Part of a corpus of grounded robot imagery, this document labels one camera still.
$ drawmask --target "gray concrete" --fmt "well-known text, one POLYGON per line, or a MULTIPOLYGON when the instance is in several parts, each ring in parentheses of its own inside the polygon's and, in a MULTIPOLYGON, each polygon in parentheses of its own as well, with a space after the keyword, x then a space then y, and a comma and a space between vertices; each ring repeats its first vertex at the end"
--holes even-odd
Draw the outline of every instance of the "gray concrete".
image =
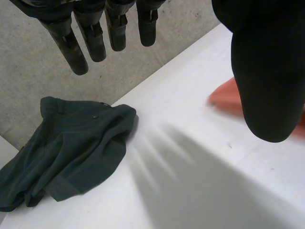
POLYGON ((0 135, 21 148, 42 118, 40 99, 95 100, 112 104, 214 28, 211 0, 168 0, 159 10, 154 46, 141 46, 137 13, 128 12, 127 47, 111 50, 105 17, 101 19, 107 58, 94 63, 76 22, 73 30, 89 64, 75 75, 42 25, 8 0, 0 8, 0 135))

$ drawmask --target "dark green cloth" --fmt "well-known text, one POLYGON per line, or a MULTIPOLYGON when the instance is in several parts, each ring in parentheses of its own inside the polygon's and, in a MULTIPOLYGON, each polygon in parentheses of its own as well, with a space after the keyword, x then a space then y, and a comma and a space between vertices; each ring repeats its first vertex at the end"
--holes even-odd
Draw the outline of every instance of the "dark green cloth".
POLYGON ((90 101, 41 100, 43 121, 0 170, 0 211, 83 194, 105 181, 126 153, 136 111, 90 101))

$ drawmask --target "white table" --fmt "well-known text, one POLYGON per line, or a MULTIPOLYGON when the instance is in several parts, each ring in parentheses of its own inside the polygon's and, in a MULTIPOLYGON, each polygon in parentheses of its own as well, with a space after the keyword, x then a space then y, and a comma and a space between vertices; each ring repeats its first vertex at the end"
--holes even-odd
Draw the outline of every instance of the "white table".
POLYGON ((108 180, 21 206, 0 229, 305 228, 305 143, 264 142, 205 105, 233 76, 231 36, 217 26, 114 104, 134 107, 140 121, 108 180))

